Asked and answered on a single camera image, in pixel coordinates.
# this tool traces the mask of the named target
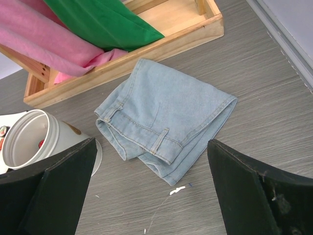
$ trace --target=wooden frame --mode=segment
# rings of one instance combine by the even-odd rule
[[[5,47],[0,51],[29,71],[24,102],[43,108],[131,73],[139,58],[162,61],[224,35],[214,0],[126,0],[125,5],[165,38],[54,85],[57,71]]]

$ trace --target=gray table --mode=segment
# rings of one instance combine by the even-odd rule
[[[217,0],[225,36],[162,63],[238,97],[217,139],[278,168],[313,177],[313,96],[244,0]],[[0,81],[0,115],[19,112],[26,72]],[[206,153],[173,187],[140,160],[124,162],[95,127],[95,108],[127,77],[45,110],[102,144],[78,235],[222,235],[222,214]]]

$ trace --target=light blue denim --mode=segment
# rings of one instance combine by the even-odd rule
[[[214,138],[237,98],[182,72],[140,59],[95,110],[123,160],[139,158],[173,186]]]

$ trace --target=wooden rack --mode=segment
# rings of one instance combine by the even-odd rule
[[[0,45],[0,52],[29,72],[24,102],[44,108],[131,73],[139,58],[162,61],[224,35],[214,0],[126,0],[125,5],[165,38],[95,67],[84,76],[54,85],[58,73]]]

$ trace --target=wooden crate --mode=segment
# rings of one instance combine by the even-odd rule
[[[139,58],[162,61],[224,35],[214,0],[127,0],[125,5],[165,38],[137,49],[81,77],[54,85],[57,71],[15,51],[0,51],[29,71],[24,102],[44,108],[132,72]]]

